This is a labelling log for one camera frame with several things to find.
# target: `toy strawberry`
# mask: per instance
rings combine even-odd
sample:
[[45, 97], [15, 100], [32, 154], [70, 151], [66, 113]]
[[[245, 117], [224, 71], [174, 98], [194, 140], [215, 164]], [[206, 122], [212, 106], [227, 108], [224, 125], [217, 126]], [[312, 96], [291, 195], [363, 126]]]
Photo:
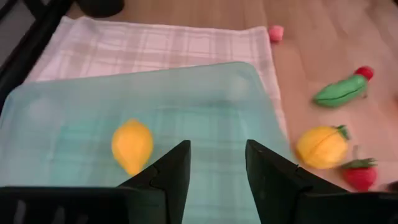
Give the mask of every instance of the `toy strawberry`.
[[344, 180], [356, 190], [364, 192], [374, 184], [377, 178], [375, 159], [355, 159], [341, 166]]

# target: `small pink object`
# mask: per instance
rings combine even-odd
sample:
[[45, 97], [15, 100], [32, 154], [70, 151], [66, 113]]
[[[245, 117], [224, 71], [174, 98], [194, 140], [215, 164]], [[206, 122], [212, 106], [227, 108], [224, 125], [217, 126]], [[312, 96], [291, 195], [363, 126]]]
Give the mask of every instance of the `small pink object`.
[[281, 26], [272, 26], [268, 28], [269, 39], [271, 42], [278, 43], [284, 36], [284, 28]]

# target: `plush lemon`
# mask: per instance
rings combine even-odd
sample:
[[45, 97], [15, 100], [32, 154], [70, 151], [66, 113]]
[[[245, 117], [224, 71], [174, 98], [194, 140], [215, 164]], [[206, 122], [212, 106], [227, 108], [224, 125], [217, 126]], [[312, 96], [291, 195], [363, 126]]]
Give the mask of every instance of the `plush lemon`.
[[124, 123], [113, 134], [113, 156], [129, 175], [141, 172], [153, 148], [150, 130], [135, 119]]
[[307, 165], [329, 169], [344, 159], [348, 148], [346, 140], [345, 126], [320, 126], [304, 133], [297, 142], [297, 152]]

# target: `dish towel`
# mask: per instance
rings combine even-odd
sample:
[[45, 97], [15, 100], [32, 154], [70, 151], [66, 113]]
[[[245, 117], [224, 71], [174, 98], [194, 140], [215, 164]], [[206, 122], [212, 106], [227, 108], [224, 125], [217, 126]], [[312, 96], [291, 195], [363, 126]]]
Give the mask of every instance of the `dish towel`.
[[223, 30], [63, 17], [26, 82], [236, 61], [257, 69], [287, 136], [265, 27]]

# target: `wooden surface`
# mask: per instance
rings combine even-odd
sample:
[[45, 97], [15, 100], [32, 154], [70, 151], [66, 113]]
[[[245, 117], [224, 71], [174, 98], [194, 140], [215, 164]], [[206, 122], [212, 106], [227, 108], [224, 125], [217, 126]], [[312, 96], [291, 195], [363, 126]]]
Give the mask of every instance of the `wooden surface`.
[[[72, 18], [82, 14], [78, 6], [69, 12]], [[284, 26], [284, 40], [272, 54], [292, 148], [309, 128], [346, 124], [350, 144], [379, 161], [373, 190], [398, 180], [398, 8], [392, 1], [126, 0], [125, 9], [106, 20], [236, 30]], [[310, 103], [319, 89], [361, 65], [376, 71], [366, 99], [336, 110]], [[305, 168], [351, 190], [336, 170]]]

